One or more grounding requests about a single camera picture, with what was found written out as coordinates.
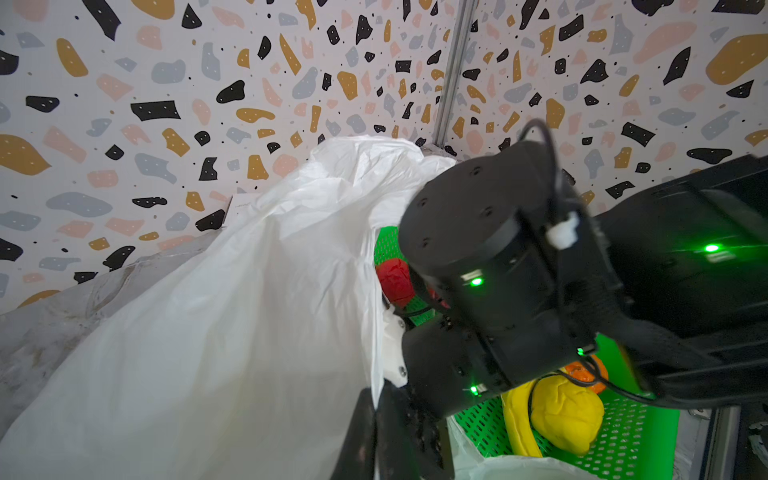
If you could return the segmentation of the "white plastic bag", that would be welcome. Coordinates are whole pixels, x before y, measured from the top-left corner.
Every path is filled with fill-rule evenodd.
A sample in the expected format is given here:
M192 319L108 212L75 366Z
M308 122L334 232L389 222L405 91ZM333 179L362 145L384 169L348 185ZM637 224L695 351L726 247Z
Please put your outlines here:
M331 479L360 392L401 388L379 230L451 159L329 140L102 321L1 441L5 479Z

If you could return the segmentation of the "yellow banana toy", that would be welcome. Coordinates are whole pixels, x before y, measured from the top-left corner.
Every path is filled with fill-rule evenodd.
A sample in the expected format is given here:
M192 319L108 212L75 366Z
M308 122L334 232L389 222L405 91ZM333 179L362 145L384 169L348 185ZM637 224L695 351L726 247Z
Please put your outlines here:
M501 395L502 411L514 455L542 458L529 420L528 400L533 383L528 382Z

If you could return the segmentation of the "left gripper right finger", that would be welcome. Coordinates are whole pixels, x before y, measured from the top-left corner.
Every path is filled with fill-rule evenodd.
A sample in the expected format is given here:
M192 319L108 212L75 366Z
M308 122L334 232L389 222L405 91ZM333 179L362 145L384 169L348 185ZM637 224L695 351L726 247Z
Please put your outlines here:
M406 388L387 381L375 414L377 479L452 479L447 422L422 410Z

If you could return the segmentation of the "yellow lemon toy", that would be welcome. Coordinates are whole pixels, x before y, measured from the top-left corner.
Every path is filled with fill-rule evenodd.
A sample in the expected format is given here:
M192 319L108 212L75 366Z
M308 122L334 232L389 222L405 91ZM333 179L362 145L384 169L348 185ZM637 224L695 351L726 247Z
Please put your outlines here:
M576 456L586 455L604 419L604 404L599 396L562 376L540 380L532 394L533 428L558 449Z

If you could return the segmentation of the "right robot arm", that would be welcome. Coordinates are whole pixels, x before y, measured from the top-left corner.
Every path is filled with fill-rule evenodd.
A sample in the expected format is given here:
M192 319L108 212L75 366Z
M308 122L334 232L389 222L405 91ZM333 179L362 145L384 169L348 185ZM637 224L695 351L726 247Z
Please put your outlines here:
M399 246L436 317L407 332L407 390L444 418L622 347L663 408L767 396L767 162L747 155L597 216L519 142L416 193Z

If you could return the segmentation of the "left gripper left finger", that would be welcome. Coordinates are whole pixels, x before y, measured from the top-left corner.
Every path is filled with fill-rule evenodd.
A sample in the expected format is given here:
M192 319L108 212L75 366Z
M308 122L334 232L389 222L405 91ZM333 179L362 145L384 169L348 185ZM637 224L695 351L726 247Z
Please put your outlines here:
M357 399L331 480L372 480L375 476L376 409L370 388Z

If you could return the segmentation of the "orange fruit toy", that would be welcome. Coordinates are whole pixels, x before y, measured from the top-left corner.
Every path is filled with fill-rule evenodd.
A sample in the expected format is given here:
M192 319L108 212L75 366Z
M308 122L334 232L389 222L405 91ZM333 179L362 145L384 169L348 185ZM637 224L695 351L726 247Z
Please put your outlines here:
M585 384L598 395L606 390L606 385L594 375L594 372L598 372L602 379L608 379L609 374L603 362L596 356L591 356L583 362L572 362L563 368L563 372L576 381Z

